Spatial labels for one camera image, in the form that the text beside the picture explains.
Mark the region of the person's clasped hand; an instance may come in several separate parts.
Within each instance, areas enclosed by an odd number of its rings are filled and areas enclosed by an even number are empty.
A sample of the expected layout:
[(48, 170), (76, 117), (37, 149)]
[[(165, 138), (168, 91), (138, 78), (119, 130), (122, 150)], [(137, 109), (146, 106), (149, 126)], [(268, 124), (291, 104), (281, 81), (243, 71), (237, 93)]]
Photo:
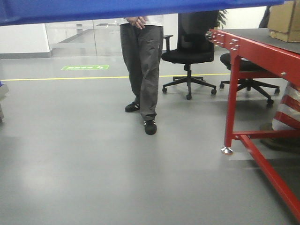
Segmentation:
[(126, 17), (126, 20), (129, 24), (140, 30), (143, 30), (145, 28), (146, 21), (143, 16)]

